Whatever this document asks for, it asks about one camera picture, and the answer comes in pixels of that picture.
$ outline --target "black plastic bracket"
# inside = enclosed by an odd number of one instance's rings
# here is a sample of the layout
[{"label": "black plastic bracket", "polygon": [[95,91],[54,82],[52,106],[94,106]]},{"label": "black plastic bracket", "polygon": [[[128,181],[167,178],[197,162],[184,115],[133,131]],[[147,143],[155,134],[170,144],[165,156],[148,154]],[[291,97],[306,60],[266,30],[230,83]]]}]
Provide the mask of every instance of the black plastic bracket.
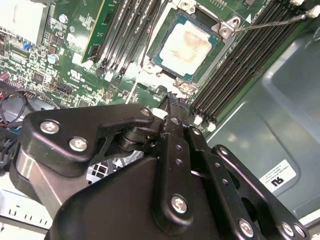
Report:
[{"label": "black plastic bracket", "polygon": [[[59,132],[43,132],[40,125],[45,121],[56,123]],[[62,176],[79,177],[87,171],[96,154],[97,139],[106,137],[110,144],[121,129],[149,127],[153,121],[152,113],[139,104],[41,111],[26,116],[20,142],[31,158]],[[87,143],[86,150],[71,149],[69,142],[73,138],[83,139]]]},{"label": "black plastic bracket", "polygon": [[189,146],[183,137],[182,122],[167,115],[161,133],[152,214],[157,225],[168,234],[181,234],[194,219],[188,187],[191,183]]},{"label": "black plastic bracket", "polygon": [[[212,153],[223,161],[229,174],[236,179],[238,195],[267,239],[310,238],[308,230],[228,148],[216,145]],[[302,236],[298,229],[301,229],[305,236]]]}]

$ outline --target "green circuit board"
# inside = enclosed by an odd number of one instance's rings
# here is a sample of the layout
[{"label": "green circuit board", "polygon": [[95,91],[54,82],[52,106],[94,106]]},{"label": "green circuit board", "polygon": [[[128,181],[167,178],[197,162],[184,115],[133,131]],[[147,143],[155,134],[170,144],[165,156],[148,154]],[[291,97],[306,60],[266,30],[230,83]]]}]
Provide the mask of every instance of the green circuit board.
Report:
[{"label": "green circuit board", "polygon": [[[154,78],[148,84],[145,79],[139,79],[146,78],[139,75],[141,69],[138,56],[143,52],[149,34],[152,34],[150,27],[144,32],[143,40],[136,48],[135,58],[120,80],[115,77],[119,69],[112,71],[113,76],[106,78],[105,75],[97,74],[100,67],[98,64],[86,62],[93,55],[93,48],[101,46],[110,31],[112,16],[116,13],[118,5],[123,2],[125,1],[58,0],[47,6],[49,9],[40,45],[32,45],[24,49],[24,40],[10,34],[2,34],[5,47],[3,54],[0,54],[0,72],[10,72],[11,80],[17,86],[43,92],[57,104],[67,108],[123,103],[140,103],[149,108],[157,107],[166,95],[159,90],[159,86],[163,84],[161,78]],[[143,3],[147,4],[149,1],[140,2],[143,7]],[[197,4],[223,21],[235,16],[239,17],[242,27],[250,26],[270,1],[248,1],[252,3],[250,5],[245,2],[247,1],[197,0]],[[166,13],[163,23],[150,43],[148,57],[151,57],[161,44],[178,11],[181,10],[172,8]],[[239,34],[234,42],[236,43],[241,36]],[[199,83],[201,76],[208,70],[224,46],[225,43],[220,41],[205,59],[193,80],[195,84]],[[233,46],[230,45],[225,56],[232,49]],[[52,59],[49,60],[50,56],[55,56],[53,64]],[[219,63],[210,70],[208,78],[218,67]]]}]

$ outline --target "sticker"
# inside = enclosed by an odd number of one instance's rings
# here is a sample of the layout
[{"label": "sticker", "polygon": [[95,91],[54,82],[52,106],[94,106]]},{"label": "sticker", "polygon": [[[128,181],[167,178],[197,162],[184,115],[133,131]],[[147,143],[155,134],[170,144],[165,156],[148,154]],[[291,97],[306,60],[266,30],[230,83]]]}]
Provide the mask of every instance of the sticker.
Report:
[{"label": "sticker", "polygon": [[290,166],[287,160],[283,160],[277,166],[272,168],[263,177],[260,182],[270,191],[274,192],[285,183],[289,182],[296,176],[296,172]]}]

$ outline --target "black ram slot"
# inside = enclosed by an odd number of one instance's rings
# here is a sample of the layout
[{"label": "black ram slot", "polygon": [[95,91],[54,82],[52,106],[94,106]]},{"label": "black ram slot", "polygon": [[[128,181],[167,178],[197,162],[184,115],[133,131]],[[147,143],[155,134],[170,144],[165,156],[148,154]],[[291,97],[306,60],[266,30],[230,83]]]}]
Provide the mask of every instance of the black ram slot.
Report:
[{"label": "black ram slot", "polygon": [[[255,25],[283,21],[300,14],[288,0],[272,1]],[[298,23],[246,32],[190,106],[191,112],[216,118],[294,31]]]},{"label": "black ram slot", "polygon": [[243,58],[244,60],[237,67],[237,70],[233,73],[232,76],[229,76],[228,83],[225,85],[226,88],[221,89],[217,94],[215,94],[213,100],[209,102],[208,107],[205,109],[206,113],[210,115],[216,112],[216,108],[226,100],[227,96],[231,94],[232,91],[236,89],[236,87],[242,83],[243,79],[252,72],[253,69],[257,66],[257,62],[263,56],[264,52],[268,51],[270,47],[269,41],[265,41],[267,37],[272,34],[274,36],[273,41],[277,41],[279,39],[279,34],[286,27],[272,27],[264,31],[263,35],[256,41],[253,41],[252,44],[254,48],[251,52],[247,52]]},{"label": "black ram slot", "polygon": [[125,18],[124,21],[121,24],[120,31],[117,33],[112,46],[109,48],[108,54],[106,55],[105,62],[107,65],[112,60],[114,54],[116,53],[118,48],[121,48],[123,46],[124,40],[128,37],[128,34],[130,33],[130,29],[132,29],[132,24],[135,22],[135,19],[138,17],[137,12],[135,9],[135,6],[140,6],[141,1],[140,0],[133,0],[128,9],[125,12]]},{"label": "black ram slot", "polygon": [[134,55],[136,54],[141,42],[143,41],[143,36],[148,31],[148,28],[150,24],[152,23],[152,17],[156,17],[158,8],[161,6],[160,0],[155,0],[153,3],[153,6],[151,7],[150,14],[145,18],[145,23],[140,29],[138,30],[137,37],[135,38],[135,41],[128,53],[128,55],[125,58],[124,64],[122,66],[121,72],[126,72],[129,64],[132,62],[132,59]]},{"label": "black ram slot", "polygon": [[214,92],[212,93],[211,98],[208,99],[207,103],[210,103],[210,104],[207,104],[206,108],[203,109],[205,112],[207,112],[209,108],[214,107],[213,106],[214,104],[211,104],[211,103],[217,103],[216,102],[217,98],[221,96],[222,92],[225,91],[225,88],[227,88],[228,86],[234,85],[233,80],[239,81],[238,77],[244,76],[244,75],[240,75],[240,74],[244,74],[243,71],[246,68],[248,68],[248,66],[250,65],[250,63],[247,63],[247,60],[254,61],[256,56],[259,57],[259,55],[257,55],[257,51],[262,48],[262,47],[260,48],[260,44],[264,44],[264,45],[268,46],[269,42],[263,41],[263,40],[268,36],[268,34],[270,33],[270,30],[267,28],[265,28],[265,29],[261,28],[258,30],[260,30],[259,36],[253,38],[253,40],[250,43],[250,45],[253,46],[253,48],[250,49],[250,51],[243,51],[241,58],[239,56],[239,57],[237,57],[237,59],[239,59],[239,58],[240,59],[233,62],[233,63],[236,63],[236,65],[233,66],[234,70],[233,71],[226,71],[225,73],[229,74],[229,75],[226,76],[224,73],[222,75],[222,77],[219,79],[219,81],[222,79],[221,84],[219,85],[220,87],[215,88]]},{"label": "black ram slot", "polygon": [[[289,29],[286,29],[285,32],[279,37],[279,41],[275,46],[272,47],[271,51],[268,54],[264,55],[263,59],[260,61],[260,64],[257,68],[261,68],[263,64],[268,60],[268,58],[277,50],[277,48],[286,40],[286,38],[294,31],[294,29],[298,26],[298,23],[294,23],[290,25]],[[247,78],[243,81],[242,85],[238,87],[229,97],[225,100],[225,102],[221,102],[220,106],[216,109],[215,114],[218,116],[222,113],[225,107],[232,101],[232,99],[241,91],[241,89],[255,76],[255,71],[251,73],[251,75],[247,76]]]},{"label": "black ram slot", "polygon": [[[270,3],[270,5],[266,8],[258,20],[257,24],[269,22],[271,16],[275,14],[276,9],[279,7],[279,4],[276,2]],[[207,101],[211,95],[207,95],[207,90],[216,89],[218,84],[220,83],[222,77],[228,73],[228,71],[232,68],[237,68],[237,66],[233,66],[236,59],[238,59],[242,53],[248,48],[249,43],[257,38],[258,33],[262,29],[257,29],[253,31],[248,31],[242,37],[240,43],[236,46],[236,48],[232,51],[231,55],[226,59],[226,61],[222,64],[220,69],[215,73],[213,79],[205,86],[205,89],[198,95],[196,100],[193,102],[193,106],[197,106],[197,108],[201,109],[203,103]]]},{"label": "black ram slot", "polygon": [[121,62],[121,59],[124,57],[125,53],[126,53],[126,50],[128,49],[128,46],[130,44],[130,41],[132,40],[132,37],[134,36],[135,34],[135,31],[136,29],[138,28],[139,26],[139,23],[141,21],[141,18],[143,16],[143,14],[146,12],[147,10],[147,4],[145,4],[144,2],[142,4],[140,4],[140,7],[137,11],[137,17],[135,18],[134,20],[134,23],[133,23],[133,27],[130,29],[130,32],[128,34],[128,37],[125,39],[122,47],[121,47],[121,50],[119,51],[119,54],[117,54],[116,56],[116,59],[114,60],[114,63],[112,65],[112,69],[117,69],[120,62]]},{"label": "black ram slot", "polygon": [[105,36],[105,39],[104,39],[101,47],[98,49],[98,51],[96,53],[96,57],[94,58],[95,62],[98,62],[101,59],[104,51],[106,50],[106,47],[110,46],[112,44],[114,37],[111,37],[111,34],[118,33],[118,31],[120,29],[119,26],[121,25],[121,23],[123,22],[124,17],[125,17],[122,10],[123,10],[123,8],[127,7],[129,2],[130,2],[130,0],[122,0],[120,2],[119,6],[117,7],[117,10],[116,10],[114,17],[113,17],[113,21],[111,23],[111,26],[109,27],[109,30]]}]

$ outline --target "screw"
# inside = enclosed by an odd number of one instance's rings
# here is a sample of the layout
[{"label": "screw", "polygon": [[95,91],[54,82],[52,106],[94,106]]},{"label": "screw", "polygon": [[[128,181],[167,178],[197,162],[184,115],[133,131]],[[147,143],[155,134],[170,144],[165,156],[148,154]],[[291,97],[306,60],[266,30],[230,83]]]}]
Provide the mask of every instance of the screw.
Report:
[{"label": "screw", "polygon": [[195,134],[200,135],[200,132],[199,132],[199,130],[198,130],[198,129],[193,128],[192,130],[193,130],[193,132],[194,132]]},{"label": "screw", "polygon": [[176,210],[179,214],[185,214],[188,210],[185,200],[183,200],[180,196],[173,196],[171,199],[171,204],[174,210]]},{"label": "screw", "polygon": [[171,118],[171,121],[176,124],[176,125],[179,125],[179,120],[176,119],[175,117]]},{"label": "screw", "polygon": [[147,109],[145,109],[145,108],[141,109],[141,113],[142,113],[143,115],[145,115],[146,117],[150,117],[150,112],[149,112]]},{"label": "screw", "polygon": [[220,151],[224,154],[224,155],[228,155],[227,150],[224,147],[220,147]]},{"label": "screw", "polygon": [[282,228],[285,231],[286,234],[288,234],[290,237],[294,237],[295,233],[292,230],[292,228],[285,222],[282,223]]},{"label": "screw", "polygon": [[246,220],[240,219],[239,226],[247,237],[252,238],[254,236],[254,230]]},{"label": "screw", "polygon": [[56,134],[57,132],[59,132],[60,127],[53,121],[44,121],[40,124],[40,129],[46,134]]},{"label": "screw", "polygon": [[306,237],[305,232],[302,230],[302,228],[300,226],[298,226],[297,224],[294,225],[295,230],[298,232],[298,234],[300,234],[302,237]]},{"label": "screw", "polygon": [[80,137],[72,138],[69,141],[69,146],[72,150],[74,150],[76,152],[83,152],[88,148],[87,142],[83,138],[80,138]]}]

